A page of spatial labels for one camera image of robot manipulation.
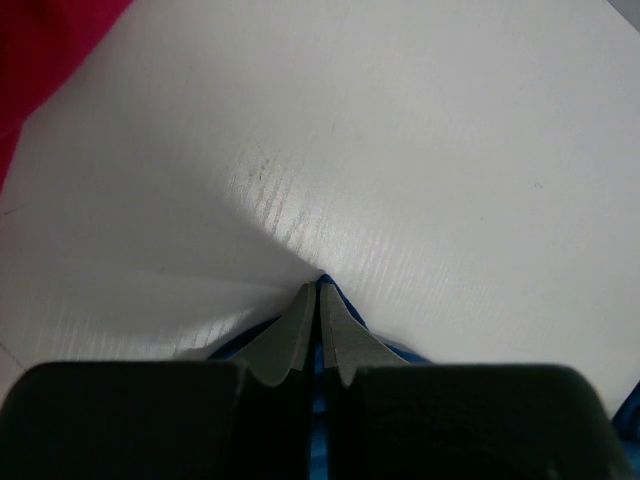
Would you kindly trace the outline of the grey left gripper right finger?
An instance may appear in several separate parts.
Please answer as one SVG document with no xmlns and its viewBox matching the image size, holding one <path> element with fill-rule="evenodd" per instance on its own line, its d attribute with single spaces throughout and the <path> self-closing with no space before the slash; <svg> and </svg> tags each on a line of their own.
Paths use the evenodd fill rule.
<svg viewBox="0 0 640 480">
<path fill-rule="evenodd" d="M 592 386 L 553 364 L 412 364 L 319 292 L 332 479 L 626 479 Z"/>
</svg>

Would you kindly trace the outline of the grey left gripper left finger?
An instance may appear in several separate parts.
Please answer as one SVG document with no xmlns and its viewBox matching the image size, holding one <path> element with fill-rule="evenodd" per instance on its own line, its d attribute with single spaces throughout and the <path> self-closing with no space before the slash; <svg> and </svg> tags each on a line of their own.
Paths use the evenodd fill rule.
<svg viewBox="0 0 640 480">
<path fill-rule="evenodd" d="M 5 479 L 304 479 L 316 287 L 224 360 L 54 362 L 1 409 Z"/>
</svg>

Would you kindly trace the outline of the blue cartoon print t-shirt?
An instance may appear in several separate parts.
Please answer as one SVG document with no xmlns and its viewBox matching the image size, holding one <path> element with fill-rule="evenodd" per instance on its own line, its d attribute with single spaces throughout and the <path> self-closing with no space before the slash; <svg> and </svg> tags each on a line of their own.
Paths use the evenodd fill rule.
<svg viewBox="0 0 640 480">
<path fill-rule="evenodd" d="M 214 356 L 201 479 L 635 479 L 639 396 L 608 417 L 553 364 L 447 365 L 377 339 L 328 277 Z"/>
</svg>

